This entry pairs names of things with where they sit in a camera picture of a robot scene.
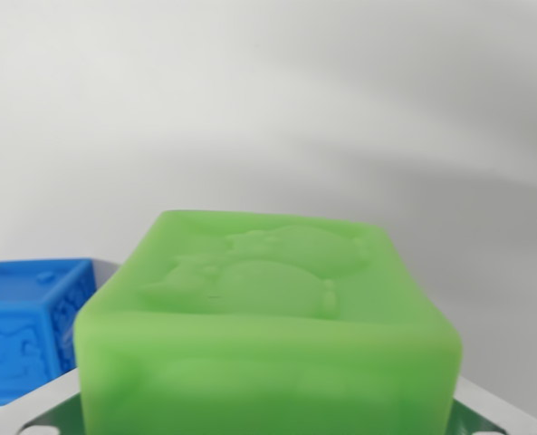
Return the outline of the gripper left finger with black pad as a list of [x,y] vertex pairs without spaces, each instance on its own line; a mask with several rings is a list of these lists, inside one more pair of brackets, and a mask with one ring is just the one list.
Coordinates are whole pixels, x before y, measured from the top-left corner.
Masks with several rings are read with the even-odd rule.
[[77,369],[0,407],[0,434],[84,434]]

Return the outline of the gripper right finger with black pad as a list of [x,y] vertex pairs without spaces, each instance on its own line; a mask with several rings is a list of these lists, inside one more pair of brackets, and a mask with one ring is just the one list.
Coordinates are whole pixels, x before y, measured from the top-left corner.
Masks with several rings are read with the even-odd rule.
[[537,434],[537,419],[460,377],[451,410],[452,434]]

